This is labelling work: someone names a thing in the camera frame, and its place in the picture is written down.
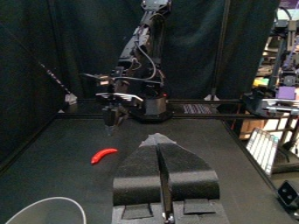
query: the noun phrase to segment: black table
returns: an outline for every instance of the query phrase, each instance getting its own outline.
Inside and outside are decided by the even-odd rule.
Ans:
[[[173,119],[159,124],[126,120],[108,136],[102,119],[55,119],[0,177],[0,223],[44,198],[76,200],[88,224],[111,223],[112,184],[118,165],[149,135],[162,133],[198,154],[219,176],[221,202],[231,224],[295,223],[274,189],[221,120]],[[118,148],[96,165],[104,148]]]

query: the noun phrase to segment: black backdrop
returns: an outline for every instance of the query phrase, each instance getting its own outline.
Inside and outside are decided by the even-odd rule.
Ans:
[[[0,3],[0,160],[63,106],[64,92],[8,34],[22,41],[74,94],[94,97],[79,73],[107,74],[142,19],[141,0],[3,0]],[[279,0],[231,0],[218,83],[219,98],[239,98],[255,78]],[[211,93],[225,0],[173,0],[163,72],[173,98]]]

